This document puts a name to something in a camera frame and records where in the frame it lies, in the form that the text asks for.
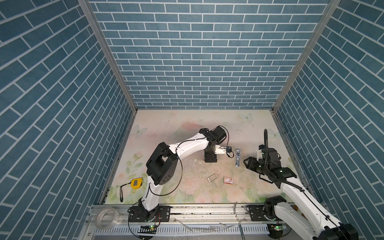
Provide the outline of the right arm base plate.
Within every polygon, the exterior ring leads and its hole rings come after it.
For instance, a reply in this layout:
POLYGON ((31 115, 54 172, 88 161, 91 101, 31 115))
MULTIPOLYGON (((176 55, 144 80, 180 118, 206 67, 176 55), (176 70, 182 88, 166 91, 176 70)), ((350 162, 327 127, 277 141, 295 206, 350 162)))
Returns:
POLYGON ((267 221, 263 205, 246 205, 245 210, 250 215, 252 222, 267 221))

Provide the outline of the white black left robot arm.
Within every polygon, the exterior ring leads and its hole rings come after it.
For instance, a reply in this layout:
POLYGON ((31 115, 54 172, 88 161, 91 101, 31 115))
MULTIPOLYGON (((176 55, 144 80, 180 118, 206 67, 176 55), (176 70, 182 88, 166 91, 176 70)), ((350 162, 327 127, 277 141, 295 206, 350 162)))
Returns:
POLYGON ((204 151, 206 163, 216 163, 217 155, 226 154, 226 146, 221 144, 230 139, 229 132, 223 126, 213 130, 200 129, 193 137, 176 144, 158 144, 149 160, 147 167, 147 186, 144 196, 139 200, 139 208, 144 213, 152 213, 159 205, 163 185, 174 176, 176 167, 181 160, 198 151, 204 151))

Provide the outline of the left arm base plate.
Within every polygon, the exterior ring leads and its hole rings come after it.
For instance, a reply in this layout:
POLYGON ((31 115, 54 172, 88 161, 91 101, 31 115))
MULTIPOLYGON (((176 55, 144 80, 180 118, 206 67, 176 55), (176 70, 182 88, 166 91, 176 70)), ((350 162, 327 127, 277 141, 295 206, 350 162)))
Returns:
POLYGON ((151 211, 147 211, 143 206, 132 206, 129 213, 129 221, 132 223, 169 222, 171 215, 171 206, 157 206, 151 211))

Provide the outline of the red white staple box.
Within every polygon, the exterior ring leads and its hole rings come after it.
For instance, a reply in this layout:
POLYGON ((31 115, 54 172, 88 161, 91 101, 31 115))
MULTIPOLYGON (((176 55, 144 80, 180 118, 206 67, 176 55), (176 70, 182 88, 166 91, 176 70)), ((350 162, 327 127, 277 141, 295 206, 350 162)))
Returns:
POLYGON ((224 184, 233 185, 234 184, 234 179, 230 178, 230 177, 224 177, 223 178, 223 182, 224 182, 224 184))

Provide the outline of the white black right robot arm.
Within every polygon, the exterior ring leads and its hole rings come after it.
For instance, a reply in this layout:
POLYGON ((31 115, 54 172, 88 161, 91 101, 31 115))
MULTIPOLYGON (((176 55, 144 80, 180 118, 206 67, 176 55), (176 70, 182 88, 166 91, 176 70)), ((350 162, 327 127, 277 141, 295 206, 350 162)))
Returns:
POLYGON ((259 174, 260 180, 276 185, 299 208, 297 211, 282 196, 264 202, 264 216, 269 221, 283 221, 304 240, 357 240, 358 231, 343 224, 305 189, 301 180, 273 148, 261 145, 257 157, 244 160, 245 167, 259 174))

